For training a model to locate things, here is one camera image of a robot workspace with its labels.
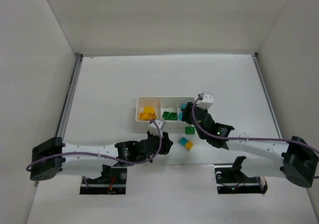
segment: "white table surface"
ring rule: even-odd
[[[147,137],[135,121],[139,96],[214,95],[216,122],[235,127],[230,136],[278,137],[250,55],[171,55],[84,58],[64,141],[108,145]],[[212,148],[197,135],[169,132],[169,155],[154,164],[232,163],[244,153]],[[186,137],[191,152],[178,144]]]
[[[64,141],[144,139],[135,122],[138,96],[203,91],[214,94],[215,121],[235,127],[230,136],[278,137],[250,55],[170,55],[84,58]],[[213,148],[196,135],[169,136],[175,143],[169,155],[129,167],[124,196],[80,196],[76,176],[40,182],[28,224],[317,223],[306,189],[285,179],[268,178],[265,196],[218,195],[212,166],[191,164],[233,162],[244,153]],[[190,152],[177,143],[182,136],[194,142]]]

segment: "white wall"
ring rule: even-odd
[[[283,135],[319,148],[319,0],[289,0],[258,60]],[[315,180],[309,194],[317,217],[318,190]]]
[[[75,56],[46,0],[0,0],[0,223],[26,222],[31,149],[55,134]]]
[[[48,0],[75,52],[253,53],[288,0]]]

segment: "black bracket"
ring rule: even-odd
[[[32,149],[32,162],[53,154],[62,153],[62,138],[54,137]],[[62,157],[51,158],[31,167],[30,180],[43,181],[53,178],[62,167]]]
[[[302,138],[293,136],[292,140],[307,144]],[[280,170],[286,178],[304,188],[311,188],[318,164],[318,156],[309,148],[289,143],[286,153],[282,153],[284,165]]]

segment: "rectangular hole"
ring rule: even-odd
[[[124,195],[126,193],[127,168],[103,165],[103,172],[105,169],[107,169],[108,176],[96,179],[86,178],[88,187],[84,179],[81,179],[80,195]]]
[[[231,167],[215,168],[215,177],[218,194],[265,194],[268,189],[264,177],[248,178]]]

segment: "red wire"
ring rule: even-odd
[[[111,179],[111,183],[110,183],[109,188],[108,188],[108,190],[107,190],[106,193],[109,193],[109,191],[110,191],[110,189],[111,189],[111,187],[112,187],[112,184],[113,184],[114,182],[115,182],[115,174],[113,175],[113,177],[112,177],[112,179]]]

